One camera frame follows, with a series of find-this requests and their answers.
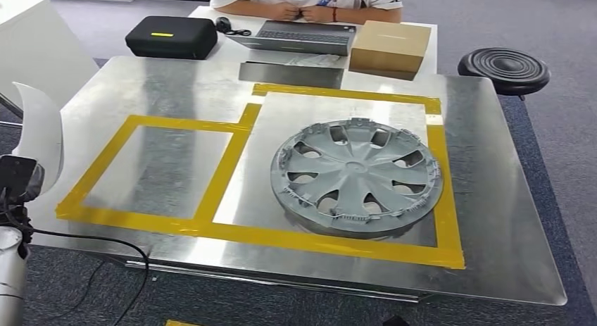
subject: cardboard box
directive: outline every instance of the cardboard box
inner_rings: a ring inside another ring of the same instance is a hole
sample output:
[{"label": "cardboard box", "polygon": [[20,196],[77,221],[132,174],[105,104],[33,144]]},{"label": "cardboard box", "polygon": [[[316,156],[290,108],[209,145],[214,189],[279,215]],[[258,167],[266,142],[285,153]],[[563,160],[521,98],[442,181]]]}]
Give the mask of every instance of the cardboard box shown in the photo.
[{"label": "cardboard box", "polygon": [[431,28],[367,21],[351,50],[350,70],[412,79],[423,62]]}]

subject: laptop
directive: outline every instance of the laptop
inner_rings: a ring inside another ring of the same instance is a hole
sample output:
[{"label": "laptop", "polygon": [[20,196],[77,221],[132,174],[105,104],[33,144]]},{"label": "laptop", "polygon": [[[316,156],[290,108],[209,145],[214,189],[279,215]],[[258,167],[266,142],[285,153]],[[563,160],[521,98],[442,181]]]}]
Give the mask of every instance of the laptop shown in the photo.
[{"label": "laptop", "polygon": [[266,21],[256,37],[227,36],[250,49],[348,56],[355,34],[353,25]]}]

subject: black carrying case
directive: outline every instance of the black carrying case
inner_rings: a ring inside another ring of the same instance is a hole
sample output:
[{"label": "black carrying case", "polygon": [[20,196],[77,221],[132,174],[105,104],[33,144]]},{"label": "black carrying case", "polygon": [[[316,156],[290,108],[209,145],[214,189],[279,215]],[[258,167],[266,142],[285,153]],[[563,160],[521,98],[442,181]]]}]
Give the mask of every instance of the black carrying case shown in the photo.
[{"label": "black carrying case", "polygon": [[218,43],[212,20],[148,16],[126,37],[135,56],[204,60]]}]

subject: round stool cushion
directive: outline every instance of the round stool cushion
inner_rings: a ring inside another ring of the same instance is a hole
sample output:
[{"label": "round stool cushion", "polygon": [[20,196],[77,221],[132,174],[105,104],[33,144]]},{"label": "round stool cushion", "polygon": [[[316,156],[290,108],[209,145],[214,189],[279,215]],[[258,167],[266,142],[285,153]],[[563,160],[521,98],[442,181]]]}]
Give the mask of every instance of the round stool cushion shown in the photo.
[{"label": "round stool cushion", "polygon": [[500,95],[522,96],[543,89],[551,78],[547,65],[522,51],[483,48],[464,56],[458,64],[462,76],[487,77]]}]

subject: black cable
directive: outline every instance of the black cable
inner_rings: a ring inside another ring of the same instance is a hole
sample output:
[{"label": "black cable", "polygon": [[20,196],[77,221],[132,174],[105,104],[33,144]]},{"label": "black cable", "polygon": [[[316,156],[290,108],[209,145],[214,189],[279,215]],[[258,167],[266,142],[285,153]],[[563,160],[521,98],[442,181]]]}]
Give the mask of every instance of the black cable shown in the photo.
[{"label": "black cable", "polygon": [[113,243],[117,243],[117,244],[122,244],[122,245],[128,246],[128,247],[134,249],[135,251],[137,251],[141,255],[141,257],[143,257],[143,262],[145,263],[143,282],[141,283],[141,286],[137,290],[137,293],[134,295],[133,299],[131,299],[131,301],[128,304],[127,308],[124,310],[124,312],[122,312],[122,314],[120,315],[120,317],[118,317],[118,319],[116,320],[116,322],[113,323],[112,325],[113,326],[117,326],[118,324],[120,324],[120,322],[122,321],[122,319],[127,315],[128,311],[132,308],[132,306],[134,305],[134,303],[137,301],[137,299],[141,295],[141,292],[143,292],[143,289],[145,288],[145,284],[147,283],[147,278],[149,277],[149,257],[145,254],[145,252],[143,252],[143,250],[141,250],[138,246],[136,246],[134,244],[131,244],[129,242],[125,242],[124,240],[119,240],[119,239],[114,239],[114,238],[108,238],[108,237],[83,236],[83,235],[80,235],[80,234],[68,234],[68,233],[44,231],[44,230],[35,229],[35,228],[27,226],[27,225],[23,225],[23,224],[21,224],[20,222],[18,222],[13,217],[13,214],[12,214],[12,212],[10,210],[10,206],[8,204],[8,199],[10,198],[10,194],[11,194],[11,190],[10,189],[6,189],[5,196],[4,196],[4,210],[5,210],[4,213],[6,214],[6,217],[8,218],[8,221],[12,225],[14,225],[15,227],[17,227],[19,230],[21,230],[21,231],[28,231],[28,232],[39,233],[39,234],[47,234],[49,236],[55,236],[55,237],[77,238],[77,239],[93,239],[93,240],[103,240],[105,242],[113,242]]},{"label": "black cable", "polygon": [[241,36],[251,36],[253,33],[250,30],[242,29],[242,30],[230,30],[225,32],[226,35],[241,35]]},{"label": "black cable", "polygon": [[91,291],[91,288],[92,288],[92,283],[93,283],[93,281],[94,281],[94,279],[95,279],[95,275],[96,275],[96,274],[99,272],[99,270],[100,270],[100,269],[102,268],[102,266],[104,266],[105,264],[106,264],[106,262],[105,262],[105,261],[102,261],[102,262],[101,262],[101,263],[100,263],[100,264],[99,264],[99,265],[98,265],[98,266],[95,268],[95,270],[92,272],[92,275],[91,275],[91,277],[89,277],[89,280],[87,281],[87,288],[85,288],[85,293],[84,293],[84,294],[81,296],[81,299],[79,299],[79,302],[78,302],[76,305],[74,305],[74,306],[73,306],[72,308],[70,308],[68,311],[66,311],[66,312],[64,312],[64,313],[62,313],[62,314],[60,314],[60,315],[57,315],[57,316],[55,316],[55,317],[48,318],[48,319],[44,320],[44,323],[46,323],[46,322],[51,322],[51,321],[54,321],[54,320],[60,319],[60,318],[62,318],[62,317],[64,317],[64,316],[66,316],[66,315],[68,315],[68,314],[71,314],[72,312],[75,312],[75,311],[76,311],[76,310],[77,310],[77,309],[78,309],[78,308],[79,308],[79,307],[80,307],[80,306],[83,304],[83,302],[85,301],[85,299],[86,299],[86,298],[87,298],[87,296],[89,295],[89,293],[90,293],[90,291]]},{"label": "black cable", "polygon": [[14,295],[14,294],[0,294],[0,296],[9,296],[9,297],[11,297],[11,298],[15,298],[15,299],[24,300],[24,298],[23,298],[23,297],[21,297],[21,296],[16,296],[16,295]]}]

